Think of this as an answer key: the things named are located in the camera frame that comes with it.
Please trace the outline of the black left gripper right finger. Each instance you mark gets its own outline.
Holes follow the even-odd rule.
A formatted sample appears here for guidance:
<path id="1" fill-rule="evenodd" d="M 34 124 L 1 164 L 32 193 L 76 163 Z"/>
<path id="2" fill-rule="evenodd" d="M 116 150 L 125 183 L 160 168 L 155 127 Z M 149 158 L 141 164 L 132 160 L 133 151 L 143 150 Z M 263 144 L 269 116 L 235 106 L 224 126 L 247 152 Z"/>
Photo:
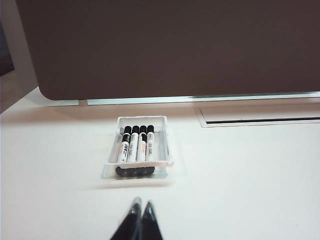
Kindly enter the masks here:
<path id="1" fill-rule="evenodd" d="M 142 240 L 163 240 L 154 206 L 148 201 L 141 218 L 141 239 Z"/>

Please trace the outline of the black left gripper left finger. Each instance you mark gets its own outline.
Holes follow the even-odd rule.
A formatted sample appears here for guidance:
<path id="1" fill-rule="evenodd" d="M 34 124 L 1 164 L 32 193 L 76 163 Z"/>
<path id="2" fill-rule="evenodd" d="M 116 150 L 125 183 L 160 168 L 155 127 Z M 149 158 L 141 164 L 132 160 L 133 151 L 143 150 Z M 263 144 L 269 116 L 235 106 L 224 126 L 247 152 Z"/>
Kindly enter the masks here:
<path id="1" fill-rule="evenodd" d="M 142 200 L 136 197 L 127 215 L 110 238 L 111 240 L 140 240 L 141 239 Z"/>

